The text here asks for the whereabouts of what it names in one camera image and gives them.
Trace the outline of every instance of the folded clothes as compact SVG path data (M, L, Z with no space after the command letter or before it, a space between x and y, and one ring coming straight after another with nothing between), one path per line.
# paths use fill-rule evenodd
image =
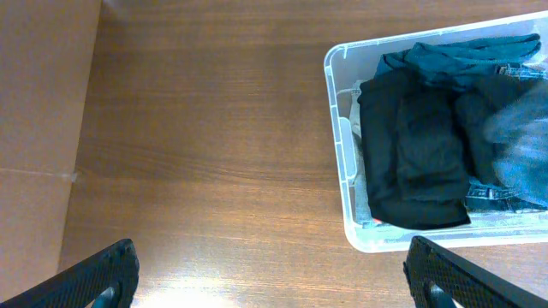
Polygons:
M353 182L356 221L373 217L403 228L433 229L470 223L467 207L542 208L502 186L496 170L514 168L506 175L532 170L518 172L508 161L496 169L493 163L508 145L490 139L500 126L485 130L493 115L534 87L534 76L543 76L522 66L539 50L539 35L531 34L418 43L383 55L375 78L360 85L357 103L353 93L350 121L361 148L356 157L362 159ZM522 78L508 76L516 74Z
M424 85L463 92L478 76L495 74L501 64L521 64L531 59L540 50L539 39L538 34L529 34L442 45L417 43L410 50L383 55L376 76L408 68Z
M360 89L361 145L372 216L415 229L469 223L459 199L468 190L462 146L447 119L450 112L440 116L438 111L443 107L434 106L447 102L426 103L429 99L445 99L446 93L432 93L407 69L364 82ZM432 131L416 119L438 125L438 131L430 137ZM421 144L416 149L403 149L400 140L404 145ZM444 172L435 172L431 165L448 167ZM420 189L415 192L413 188L418 185Z

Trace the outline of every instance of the white plastic bin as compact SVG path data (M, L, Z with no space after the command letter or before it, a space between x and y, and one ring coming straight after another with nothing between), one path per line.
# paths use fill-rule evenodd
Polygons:
M489 246L548 241L548 213L471 214L471 224L457 228L414 231L391 225L364 227L354 220L356 174L354 139L348 116L348 91L357 80L375 75L381 55L411 48L417 42L448 44L470 39L540 34L542 49L529 64L546 68L548 62L548 11L494 21L398 35L388 38L338 44L325 56L324 69L331 109L331 124L337 154L342 195L344 232L352 246L362 252L393 252L409 248L411 238L422 235L445 247Z

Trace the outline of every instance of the wooden table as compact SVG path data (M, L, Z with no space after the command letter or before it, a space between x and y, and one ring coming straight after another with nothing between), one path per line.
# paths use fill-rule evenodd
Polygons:
M325 52L543 9L105 1L61 269L129 237L136 306L411 306L406 252L364 254L345 239ZM546 244L455 251L548 297Z

